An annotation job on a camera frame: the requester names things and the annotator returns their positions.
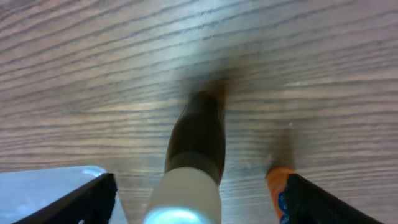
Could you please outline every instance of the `wood grain surface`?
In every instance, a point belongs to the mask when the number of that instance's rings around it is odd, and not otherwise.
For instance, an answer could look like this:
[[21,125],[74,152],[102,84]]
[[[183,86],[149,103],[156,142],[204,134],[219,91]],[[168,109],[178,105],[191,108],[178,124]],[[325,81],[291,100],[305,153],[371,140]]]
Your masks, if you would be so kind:
[[140,223],[187,92],[220,74],[223,223],[277,223],[286,130],[299,173],[397,222],[396,0],[0,0],[0,172],[104,167]]

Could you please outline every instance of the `wooden table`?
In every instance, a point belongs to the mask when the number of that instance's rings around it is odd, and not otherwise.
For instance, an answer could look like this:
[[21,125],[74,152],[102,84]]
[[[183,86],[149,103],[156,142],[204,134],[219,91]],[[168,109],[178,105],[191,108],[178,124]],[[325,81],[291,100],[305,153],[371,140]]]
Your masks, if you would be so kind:
[[140,223],[187,92],[227,74],[223,223],[277,223],[264,171],[282,147],[397,222],[396,0],[0,4],[1,172],[104,167]]

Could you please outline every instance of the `orange marker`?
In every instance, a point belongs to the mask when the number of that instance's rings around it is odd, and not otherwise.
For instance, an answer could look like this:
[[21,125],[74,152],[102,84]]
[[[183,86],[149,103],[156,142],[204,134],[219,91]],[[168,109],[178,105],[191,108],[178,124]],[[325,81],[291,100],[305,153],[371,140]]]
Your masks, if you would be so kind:
[[266,176],[272,203],[274,204],[280,224],[289,223],[289,215],[287,214],[287,207],[284,200],[284,190],[289,174],[295,173],[295,170],[287,167],[276,167],[271,169]]

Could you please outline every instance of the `translucent plastic container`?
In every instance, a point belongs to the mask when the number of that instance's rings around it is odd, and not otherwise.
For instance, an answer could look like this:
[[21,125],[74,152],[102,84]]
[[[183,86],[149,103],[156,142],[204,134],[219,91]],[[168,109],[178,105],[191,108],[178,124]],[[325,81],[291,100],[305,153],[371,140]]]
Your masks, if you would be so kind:
[[[2,173],[0,223],[14,223],[105,172],[98,166],[76,166]],[[128,224],[118,195],[109,223]]]

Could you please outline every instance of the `black object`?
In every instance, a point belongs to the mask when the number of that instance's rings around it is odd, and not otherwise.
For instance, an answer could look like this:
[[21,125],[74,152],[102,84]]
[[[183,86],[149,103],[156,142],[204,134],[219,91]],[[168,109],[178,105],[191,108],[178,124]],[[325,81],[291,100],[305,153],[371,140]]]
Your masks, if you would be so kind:
[[220,184],[225,162],[224,102],[209,91],[193,95],[173,129],[165,173],[193,167]]
[[298,174],[289,175],[284,195],[290,224],[382,224]]
[[107,224],[116,191],[113,174],[102,174],[14,224]]

